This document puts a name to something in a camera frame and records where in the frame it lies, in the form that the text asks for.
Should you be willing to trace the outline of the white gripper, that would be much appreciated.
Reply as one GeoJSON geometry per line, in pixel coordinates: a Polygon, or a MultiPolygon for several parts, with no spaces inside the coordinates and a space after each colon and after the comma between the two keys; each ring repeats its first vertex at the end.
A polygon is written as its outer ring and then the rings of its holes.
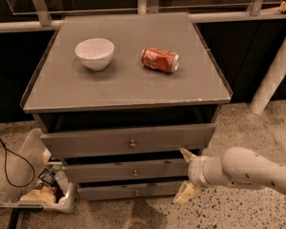
{"type": "Polygon", "coordinates": [[[219,156],[196,156],[185,148],[180,148],[179,151],[185,161],[190,163],[188,170],[190,181],[182,182],[177,194],[174,196],[174,204],[184,204],[190,199],[196,198],[199,188],[209,188],[224,183],[219,156]]]}

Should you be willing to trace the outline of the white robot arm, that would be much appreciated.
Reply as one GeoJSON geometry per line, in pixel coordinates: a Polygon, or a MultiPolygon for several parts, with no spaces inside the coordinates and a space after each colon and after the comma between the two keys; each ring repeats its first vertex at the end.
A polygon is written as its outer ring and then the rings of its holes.
{"type": "Polygon", "coordinates": [[[227,149],[221,156],[196,156],[180,149],[189,164],[188,179],[174,197],[175,204],[195,198],[201,189],[224,186],[258,190],[271,188],[286,196],[286,166],[243,147],[227,149]]]}

